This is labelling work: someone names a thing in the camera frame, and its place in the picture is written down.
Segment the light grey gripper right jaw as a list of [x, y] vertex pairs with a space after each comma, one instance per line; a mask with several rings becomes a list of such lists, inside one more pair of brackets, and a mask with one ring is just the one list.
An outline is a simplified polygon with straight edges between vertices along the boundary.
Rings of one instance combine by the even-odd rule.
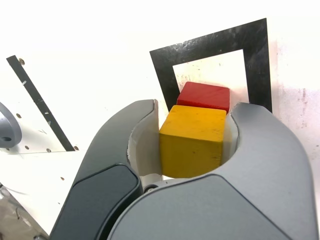
[[307, 153], [265, 107], [238, 103], [233, 156], [204, 175], [160, 186], [118, 218], [110, 240], [317, 240]]

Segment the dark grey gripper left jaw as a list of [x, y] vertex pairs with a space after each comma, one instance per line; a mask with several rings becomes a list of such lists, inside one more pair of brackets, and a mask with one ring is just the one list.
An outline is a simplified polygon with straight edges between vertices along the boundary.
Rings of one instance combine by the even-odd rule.
[[50, 239], [105, 240], [144, 188], [161, 180], [158, 102], [138, 100], [96, 133]]

